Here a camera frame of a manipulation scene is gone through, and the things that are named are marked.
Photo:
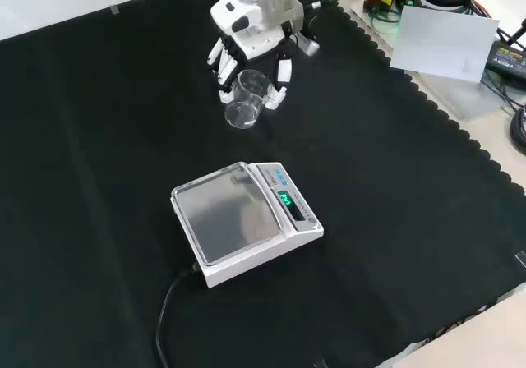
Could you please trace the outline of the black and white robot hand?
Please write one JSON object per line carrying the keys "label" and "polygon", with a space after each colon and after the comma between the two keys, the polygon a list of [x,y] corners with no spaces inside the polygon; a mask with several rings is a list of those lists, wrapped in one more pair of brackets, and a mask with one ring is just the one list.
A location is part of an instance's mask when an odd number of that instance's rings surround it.
{"label": "black and white robot hand", "polygon": [[298,0],[219,0],[211,9],[220,37],[207,64],[219,86],[219,98],[233,100],[233,82],[249,62],[269,55],[277,57],[276,77],[266,90],[263,104],[275,110],[284,101],[292,77],[292,58],[284,50],[291,39],[308,57],[320,45],[304,27],[304,7]]}

